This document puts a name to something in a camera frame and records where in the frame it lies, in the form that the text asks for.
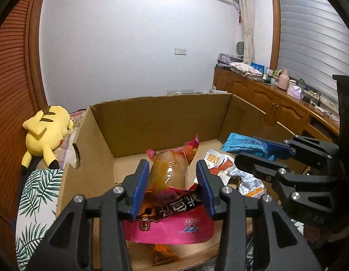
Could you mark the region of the small white orange snack packet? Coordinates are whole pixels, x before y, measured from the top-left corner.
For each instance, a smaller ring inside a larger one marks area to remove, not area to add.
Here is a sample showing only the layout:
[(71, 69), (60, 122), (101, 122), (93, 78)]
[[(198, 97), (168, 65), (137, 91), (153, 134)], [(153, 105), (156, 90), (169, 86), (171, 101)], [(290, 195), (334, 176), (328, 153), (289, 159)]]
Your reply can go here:
[(188, 168), (189, 181), (198, 183), (196, 177), (196, 163), (204, 160), (212, 175), (218, 176), (224, 186), (231, 186), (243, 196), (258, 198), (266, 193), (266, 187), (260, 179), (250, 173), (241, 171), (234, 164), (235, 157), (231, 154), (208, 149), (206, 152), (198, 152)]

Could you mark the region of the blue foil snack packet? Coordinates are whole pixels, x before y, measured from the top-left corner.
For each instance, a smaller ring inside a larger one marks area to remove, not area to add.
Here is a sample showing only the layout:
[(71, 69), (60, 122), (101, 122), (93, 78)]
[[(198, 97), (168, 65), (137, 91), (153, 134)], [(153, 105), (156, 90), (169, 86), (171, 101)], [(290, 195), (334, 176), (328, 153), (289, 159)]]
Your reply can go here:
[(249, 136), (239, 135), (237, 133), (229, 134), (221, 150), (234, 155), (247, 153), (270, 161), (276, 160), (275, 155), (270, 152), (270, 149), (265, 142)]

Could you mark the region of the pink chicken leg snack bag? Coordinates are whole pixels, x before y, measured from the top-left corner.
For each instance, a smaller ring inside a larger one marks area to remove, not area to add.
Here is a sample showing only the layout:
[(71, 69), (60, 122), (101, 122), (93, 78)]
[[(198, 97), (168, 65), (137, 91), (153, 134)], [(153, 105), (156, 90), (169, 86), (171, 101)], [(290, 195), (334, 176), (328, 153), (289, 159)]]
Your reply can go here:
[(147, 150), (148, 185), (134, 222), (124, 223), (125, 239), (135, 243), (188, 245), (209, 241), (215, 223), (208, 216), (197, 184), (188, 185), (198, 138), (161, 151)]

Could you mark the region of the gold candy snack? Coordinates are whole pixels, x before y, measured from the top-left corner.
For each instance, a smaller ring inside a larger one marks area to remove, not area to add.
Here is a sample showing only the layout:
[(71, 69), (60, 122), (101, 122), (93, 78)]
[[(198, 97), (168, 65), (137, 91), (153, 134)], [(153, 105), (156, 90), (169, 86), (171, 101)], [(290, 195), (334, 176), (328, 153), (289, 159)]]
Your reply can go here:
[(179, 260), (179, 256), (167, 245), (150, 244), (152, 266), (161, 266)]

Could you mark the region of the wooden sideboard cabinet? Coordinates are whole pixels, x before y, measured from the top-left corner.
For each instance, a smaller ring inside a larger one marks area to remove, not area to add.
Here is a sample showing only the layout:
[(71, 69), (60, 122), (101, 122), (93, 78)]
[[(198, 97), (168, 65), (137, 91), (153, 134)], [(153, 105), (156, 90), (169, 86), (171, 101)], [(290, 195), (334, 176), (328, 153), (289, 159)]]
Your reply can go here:
[(265, 113), (265, 124), (280, 123), (295, 134), (335, 142), (340, 126), (326, 113), (297, 100), (276, 86), (253, 81), (230, 70), (214, 68), (213, 87), (227, 91)]

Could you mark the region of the brown cardboard box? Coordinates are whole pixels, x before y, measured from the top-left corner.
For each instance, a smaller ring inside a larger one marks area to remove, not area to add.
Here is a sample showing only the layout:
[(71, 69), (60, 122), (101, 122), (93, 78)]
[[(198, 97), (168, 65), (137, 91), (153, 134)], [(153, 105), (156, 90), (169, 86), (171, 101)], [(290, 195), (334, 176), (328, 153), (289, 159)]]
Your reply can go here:
[(66, 165), (58, 198), (61, 212), (76, 194), (104, 194), (133, 174), (146, 151), (182, 146), (199, 138), (196, 159), (220, 150), (230, 133), (288, 140), (282, 124), (267, 125), (265, 114), (232, 94), (141, 97), (99, 103), (86, 111), (74, 139), (80, 163)]

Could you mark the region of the pink tissue box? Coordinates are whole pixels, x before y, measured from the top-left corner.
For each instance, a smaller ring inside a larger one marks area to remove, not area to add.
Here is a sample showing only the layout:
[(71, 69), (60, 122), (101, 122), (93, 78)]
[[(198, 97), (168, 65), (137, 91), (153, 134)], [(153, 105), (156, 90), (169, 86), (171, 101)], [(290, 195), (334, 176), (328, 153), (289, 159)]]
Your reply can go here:
[(288, 96), (300, 100), (302, 98), (302, 88), (297, 85), (291, 85), (288, 87), (287, 92)]

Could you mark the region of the pink kettle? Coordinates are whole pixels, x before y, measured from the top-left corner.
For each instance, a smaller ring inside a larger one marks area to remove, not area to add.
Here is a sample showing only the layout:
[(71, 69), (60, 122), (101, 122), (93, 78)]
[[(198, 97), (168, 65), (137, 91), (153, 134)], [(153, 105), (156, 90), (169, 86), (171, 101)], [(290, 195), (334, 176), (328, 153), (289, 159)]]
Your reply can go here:
[(287, 69), (282, 69), (279, 71), (278, 76), (278, 84), (277, 87), (281, 90), (287, 91), (289, 85), (289, 74)]

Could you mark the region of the green lidded water bottle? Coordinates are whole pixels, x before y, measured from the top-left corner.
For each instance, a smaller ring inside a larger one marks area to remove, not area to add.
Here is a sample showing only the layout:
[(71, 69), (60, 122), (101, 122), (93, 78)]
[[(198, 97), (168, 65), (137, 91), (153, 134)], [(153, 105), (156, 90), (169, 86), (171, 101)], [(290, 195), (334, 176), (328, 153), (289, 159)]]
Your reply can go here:
[(303, 96), (303, 91), (304, 91), (304, 87), (305, 87), (305, 81), (302, 78), (300, 78), (298, 80), (298, 86), (301, 88), (301, 96)]

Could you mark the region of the folded floral cloth pile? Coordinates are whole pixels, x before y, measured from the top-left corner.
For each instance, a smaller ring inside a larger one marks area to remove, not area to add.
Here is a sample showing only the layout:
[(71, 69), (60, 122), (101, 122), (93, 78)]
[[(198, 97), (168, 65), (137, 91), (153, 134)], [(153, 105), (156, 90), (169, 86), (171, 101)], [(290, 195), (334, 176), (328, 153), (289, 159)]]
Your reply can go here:
[(239, 75), (242, 75), (243, 77), (255, 77), (255, 78), (262, 78), (263, 74), (255, 69), (254, 67), (243, 63), (243, 62), (231, 62), (229, 64), (231, 67), (231, 70)]

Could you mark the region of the yellow Pikachu plush toy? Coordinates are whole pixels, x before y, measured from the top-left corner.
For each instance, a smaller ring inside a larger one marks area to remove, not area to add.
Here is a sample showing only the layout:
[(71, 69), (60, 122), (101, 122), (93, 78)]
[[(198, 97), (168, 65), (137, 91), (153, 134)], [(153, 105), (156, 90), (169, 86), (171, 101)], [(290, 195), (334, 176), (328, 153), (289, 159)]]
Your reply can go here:
[(73, 126), (68, 111), (62, 106), (47, 106), (25, 121), (26, 152), (21, 160), (21, 173), (27, 172), (33, 157), (43, 157), (48, 168), (58, 169), (54, 150), (62, 144)]

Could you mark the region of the palm leaf print bedsheet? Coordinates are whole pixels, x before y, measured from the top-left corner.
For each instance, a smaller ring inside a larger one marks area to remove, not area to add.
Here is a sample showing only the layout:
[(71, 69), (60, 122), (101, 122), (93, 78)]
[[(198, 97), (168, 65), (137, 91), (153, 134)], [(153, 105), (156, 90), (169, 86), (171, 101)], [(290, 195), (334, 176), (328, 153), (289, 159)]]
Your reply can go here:
[(15, 247), (19, 270), (26, 266), (56, 219), (63, 169), (38, 169), (28, 176), (16, 216)]

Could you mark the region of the small white fan heater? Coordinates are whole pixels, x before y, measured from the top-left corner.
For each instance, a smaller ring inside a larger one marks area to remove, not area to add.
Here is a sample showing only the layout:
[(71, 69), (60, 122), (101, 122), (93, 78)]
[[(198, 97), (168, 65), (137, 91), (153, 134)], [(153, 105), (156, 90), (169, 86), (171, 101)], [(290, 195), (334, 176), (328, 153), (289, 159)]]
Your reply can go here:
[(243, 56), (244, 56), (244, 42), (243, 41), (239, 41), (236, 44), (236, 56), (238, 59), (243, 60)]

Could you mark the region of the wooden louvered wardrobe door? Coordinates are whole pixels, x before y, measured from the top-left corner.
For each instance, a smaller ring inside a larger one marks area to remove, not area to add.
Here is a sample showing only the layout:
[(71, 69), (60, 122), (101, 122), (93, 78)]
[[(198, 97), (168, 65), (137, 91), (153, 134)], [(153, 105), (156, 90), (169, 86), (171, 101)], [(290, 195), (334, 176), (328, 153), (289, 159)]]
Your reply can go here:
[(0, 27), (0, 220), (16, 216), (21, 159), (25, 153), (22, 123), (46, 102), (42, 83), (31, 74), (29, 31), (39, 16), (35, 2), (19, 0)]

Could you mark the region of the beige curtain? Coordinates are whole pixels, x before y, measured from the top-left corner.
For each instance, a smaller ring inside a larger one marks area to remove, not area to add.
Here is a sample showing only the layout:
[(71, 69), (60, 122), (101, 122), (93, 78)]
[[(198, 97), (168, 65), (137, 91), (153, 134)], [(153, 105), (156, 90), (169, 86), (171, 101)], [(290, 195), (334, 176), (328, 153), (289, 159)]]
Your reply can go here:
[(243, 24), (243, 62), (254, 62), (254, 0), (239, 0)]

